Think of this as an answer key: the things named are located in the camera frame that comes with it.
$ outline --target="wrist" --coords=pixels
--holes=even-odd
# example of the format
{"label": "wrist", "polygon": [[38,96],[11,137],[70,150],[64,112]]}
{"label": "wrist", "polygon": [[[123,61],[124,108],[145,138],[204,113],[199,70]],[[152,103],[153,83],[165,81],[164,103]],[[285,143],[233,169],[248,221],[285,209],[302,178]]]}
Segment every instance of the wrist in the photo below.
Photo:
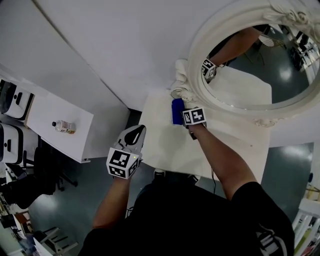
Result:
{"label": "wrist", "polygon": [[130,184],[131,181],[131,177],[129,179],[125,179],[125,178],[119,178],[114,176],[114,180],[113,183],[120,185],[120,186],[126,186],[128,184]]}
{"label": "wrist", "polygon": [[202,123],[189,125],[188,129],[190,130],[190,132],[192,132],[194,134],[201,132],[203,130],[206,130],[206,128],[204,127],[204,125]]}

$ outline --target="gray floor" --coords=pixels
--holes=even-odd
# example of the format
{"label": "gray floor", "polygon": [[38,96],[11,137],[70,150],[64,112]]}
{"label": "gray floor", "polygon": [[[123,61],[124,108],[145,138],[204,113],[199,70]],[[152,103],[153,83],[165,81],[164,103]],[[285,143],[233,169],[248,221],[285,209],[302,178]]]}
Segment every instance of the gray floor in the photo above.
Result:
{"label": "gray floor", "polygon": [[[138,122],[139,112],[133,112],[128,126]],[[311,161],[306,157],[312,153],[313,143],[291,147],[271,148],[268,153],[262,187],[276,204],[291,219],[297,214],[300,200],[303,197]],[[107,193],[113,178],[106,169],[106,158],[93,159],[90,163],[80,164],[70,160],[64,171],[70,178],[78,181],[78,187],[65,183],[65,191],[56,191],[54,195],[41,195],[29,208],[32,225],[35,230],[46,230],[59,227],[69,239],[79,242],[80,246],[72,249],[70,254],[76,256],[84,239],[92,227],[97,207]],[[133,206],[142,188],[153,180],[154,169],[141,164],[130,185],[128,208]],[[180,179],[184,174],[168,173],[169,179]],[[210,192],[214,191],[214,183],[210,179],[201,178],[197,186]],[[216,194],[224,197],[222,186],[216,183]]]}
{"label": "gray floor", "polygon": [[293,46],[293,43],[288,40],[286,35],[277,30],[274,32],[270,31],[268,36],[282,40],[286,48],[281,46],[268,47],[263,44],[259,49],[259,54],[256,49],[251,47],[246,52],[247,56],[242,54],[232,61],[229,67],[252,74],[270,84],[272,103],[279,103],[303,92],[309,86],[309,82],[306,72],[296,70],[289,57],[288,50]]}

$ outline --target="ornate mirror frame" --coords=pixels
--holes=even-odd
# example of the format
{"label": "ornate mirror frame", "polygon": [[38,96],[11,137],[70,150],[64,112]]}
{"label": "ornate mirror frame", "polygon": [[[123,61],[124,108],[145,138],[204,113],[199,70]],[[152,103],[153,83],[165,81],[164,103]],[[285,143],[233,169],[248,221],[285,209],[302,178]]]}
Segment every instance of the ornate mirror frame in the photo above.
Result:
{"label": "ornate mirror frame", "polygon": [[189,53],[186,76],[192,91],[208,107],[254,119],[258,121],[257,125],[269,127],[278,119],[290,118],[320,102],[319,72],[313,83],[299,95],[272,105],[255,105],[254,109],[234,107],[215,98],[207,90],[201,73],[203,61],[218,43],[239,30],[261,24],[295,27],[320,48],[320,11],[307,8],[297,0],[240,0],[218,11],[199,30]]}

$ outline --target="forearm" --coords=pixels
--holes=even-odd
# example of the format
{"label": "forearm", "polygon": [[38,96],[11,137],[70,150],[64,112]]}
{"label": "forearm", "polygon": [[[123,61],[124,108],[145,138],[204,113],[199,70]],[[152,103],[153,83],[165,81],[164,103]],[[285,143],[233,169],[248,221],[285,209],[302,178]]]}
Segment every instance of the forearm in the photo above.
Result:
{"label": "forearm", "polygon": [[130,180],[114,178],[114,181],[101,202],[94,220],[93,228],[112,229],[126,216]]}
{"label": "forearm", "polygon": [[256,181],[243,158],[211,134],[203,125],[190,125],[189,129],[197,137],[210,166],[222,183],[228,199],[231,199],[243,184]]}
{"label": "forearm", "polygon": [[261,32],[253,27],[243,29],[235,34],[216,55],[209,60],[216,66],[220,66],[244,54],[259,38]]}

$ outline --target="white table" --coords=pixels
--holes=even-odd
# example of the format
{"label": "white table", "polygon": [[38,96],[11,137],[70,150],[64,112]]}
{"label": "white table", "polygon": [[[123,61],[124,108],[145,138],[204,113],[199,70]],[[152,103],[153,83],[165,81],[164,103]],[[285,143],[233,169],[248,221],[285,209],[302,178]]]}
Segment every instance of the white table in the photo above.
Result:
{"label": "white table", "polygon": [[[211,167],[197,140],[192,140],[182,125],[172,124],[169,90],[149,94],[140,118],[146,126],[142,148],[143,162],[166,171],[194,174],[211,179]],[[188,104],[188,108],[199,104]],[[260,183],[270,141],[270,129],[261,128],[244,118],[205,108],[207,128],[235,150],[249,165]]]}
{"label": "white table", "polygon": [[[127,109],[117,106],[92,114],[48,93],[45,97],[34,97],[26,125],[52,147],[79,163],[86,163],[90,158],[108,156],[110,147],[125,128],[128,116]],[[52,122],[57,120],[75,123],[75,133],[56,131]]]}

